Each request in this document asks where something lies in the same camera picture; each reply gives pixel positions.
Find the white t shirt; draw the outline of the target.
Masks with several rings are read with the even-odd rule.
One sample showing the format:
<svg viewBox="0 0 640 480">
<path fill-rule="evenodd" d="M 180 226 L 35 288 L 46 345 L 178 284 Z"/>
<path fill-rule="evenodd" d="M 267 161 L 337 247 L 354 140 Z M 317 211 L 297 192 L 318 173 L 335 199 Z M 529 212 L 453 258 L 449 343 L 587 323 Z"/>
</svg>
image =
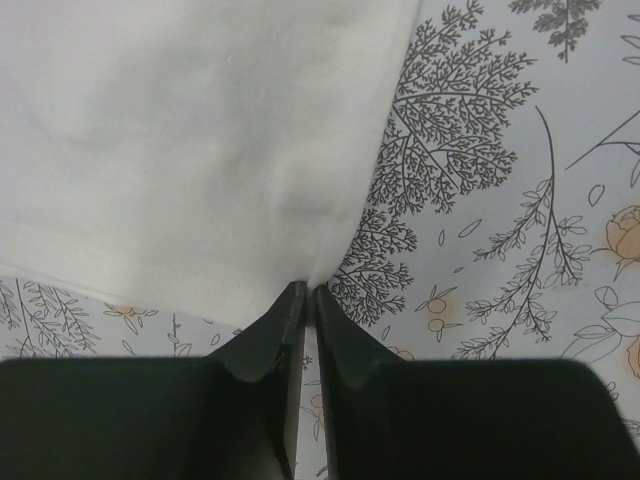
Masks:
<svg viewBox="0 0 640 480">
<path fill-rule="evenodd" d="M 245 327 L 360 221 L 416 1 L 5 1 L 1 272 Z"/>
</svg>

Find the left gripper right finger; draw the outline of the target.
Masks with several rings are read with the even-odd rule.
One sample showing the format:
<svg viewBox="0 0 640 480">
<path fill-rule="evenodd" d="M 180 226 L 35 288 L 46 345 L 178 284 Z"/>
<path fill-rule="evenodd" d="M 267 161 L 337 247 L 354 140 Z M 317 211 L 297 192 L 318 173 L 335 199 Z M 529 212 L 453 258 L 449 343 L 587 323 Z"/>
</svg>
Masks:
<svg viewBox="0 0 640 480">
<path fill-rule="evenodd" d="M 562 359 L 405 360 L 313 295 L 332 479 L 627 479 L 604 384 Z"/>
</svg>

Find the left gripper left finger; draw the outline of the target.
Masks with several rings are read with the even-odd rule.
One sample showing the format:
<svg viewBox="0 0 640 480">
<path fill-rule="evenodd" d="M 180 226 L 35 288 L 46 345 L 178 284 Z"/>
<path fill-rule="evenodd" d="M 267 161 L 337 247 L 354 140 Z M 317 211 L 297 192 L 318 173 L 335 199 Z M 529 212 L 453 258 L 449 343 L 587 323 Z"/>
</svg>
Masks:
<svg viewBox="0 0 640 480">
<path fill-rule="evenodd" d="M 203 357 L 1 365 L 5 479 L 290 479 L 306 286 Z"/>
</svg>

